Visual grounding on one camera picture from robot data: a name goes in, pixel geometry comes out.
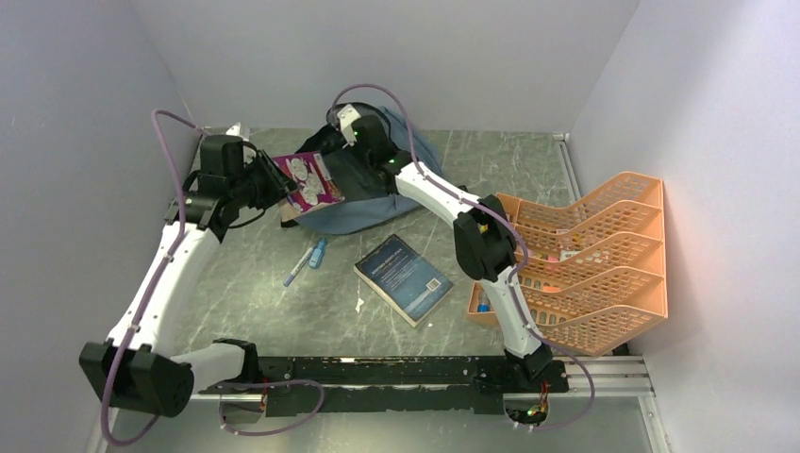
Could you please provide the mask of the blue-grey backpack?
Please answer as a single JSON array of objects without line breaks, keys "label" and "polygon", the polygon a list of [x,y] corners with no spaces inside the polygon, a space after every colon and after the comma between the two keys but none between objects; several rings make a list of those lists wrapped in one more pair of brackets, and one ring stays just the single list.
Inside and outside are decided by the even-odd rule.
[{"label": "blue-grey backpack", "polygon": [[[361,116],[374,115],[382,120],[391,140],[390,159],[395,159],[397,167],[410,163],[410,149],[414,148],[422,164],[439,176],[443,174],[440,150],[416,127],[409,135],[402,115],[363,102],[351,104]],[[338,104],[329,110],[327,123],[292,153],[319,151],[344,200],[292,220],[285,220],[279,208],[281,227],[305,227],[324,234],[345,235],[383,224],[419,207],[418,203],[393,189],[389,175],[381,167],[383,163],[366,163],[355,153],[354,145],[347,143],[338,129],[336,118],[338,110],[345,105]]]}]

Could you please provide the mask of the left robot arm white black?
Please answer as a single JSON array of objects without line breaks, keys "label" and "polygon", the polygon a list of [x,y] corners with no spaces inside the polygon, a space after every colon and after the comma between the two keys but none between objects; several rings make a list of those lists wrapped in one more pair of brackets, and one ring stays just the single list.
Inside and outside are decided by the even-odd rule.
[{"label": "left robot arm white black", "polygon": [[79,365],[106,408],[175,417],[193,394],[219,383],[246,393],[263,380],[254,344],[221,339],[175,352],[174,327],[198,278],[242,209],[265,211],[296,185],[249,141],[209,135],[200,167],[184,181],[165,214],[145,280],[102,343],[87,343]]}]

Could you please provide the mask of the purple illustrated book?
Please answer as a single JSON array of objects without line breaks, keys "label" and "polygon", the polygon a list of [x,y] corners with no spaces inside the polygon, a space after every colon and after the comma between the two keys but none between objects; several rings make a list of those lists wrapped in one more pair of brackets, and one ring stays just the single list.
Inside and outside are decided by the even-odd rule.
[{"label": "purple illustrated book", "polygon": [[319,151],[278,156],[274,157],[274,162],[297,185],[297,189],[279,204],[285,220],[344,200]]}]

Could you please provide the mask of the dark blue book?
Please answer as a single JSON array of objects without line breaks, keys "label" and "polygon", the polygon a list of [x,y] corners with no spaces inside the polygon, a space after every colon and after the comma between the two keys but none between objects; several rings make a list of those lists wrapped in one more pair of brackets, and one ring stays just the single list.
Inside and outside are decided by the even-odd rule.
[{"label": "dark blue book", "polygon": [[396,234],[357,261],[354,272],[412,327],[454,287],[446,274]]}]

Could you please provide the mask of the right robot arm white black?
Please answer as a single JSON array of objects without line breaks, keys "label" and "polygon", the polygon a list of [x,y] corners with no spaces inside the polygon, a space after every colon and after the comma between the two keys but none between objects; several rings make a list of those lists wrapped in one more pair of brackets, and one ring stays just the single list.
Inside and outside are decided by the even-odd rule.
[{"label": "right robot arm white black", "polygon": [[533,390],[543,381],[553,353],[523,300],[515,255],[521,238],[499,199],[467,193],[424,165],[415,151],[396,150],[372,116],[341,118],[337,129],[387,190],[450,224],[458,265],[487,295],[502,330],[509,379],[519,390]]}]

